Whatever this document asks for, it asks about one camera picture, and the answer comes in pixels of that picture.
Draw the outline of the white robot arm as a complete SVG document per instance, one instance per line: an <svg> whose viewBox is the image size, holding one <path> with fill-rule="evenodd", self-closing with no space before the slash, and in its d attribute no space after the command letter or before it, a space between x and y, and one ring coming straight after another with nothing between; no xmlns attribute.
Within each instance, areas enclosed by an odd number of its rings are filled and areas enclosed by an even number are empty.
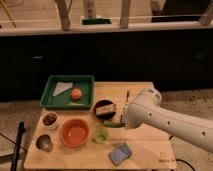
<svg viewBox="0 0 213 171"><path fill-rule="evenodd" d="M142 90L123 111L126 129L147 124L213 153L213 121L164 109L156 89Z"/></svg>

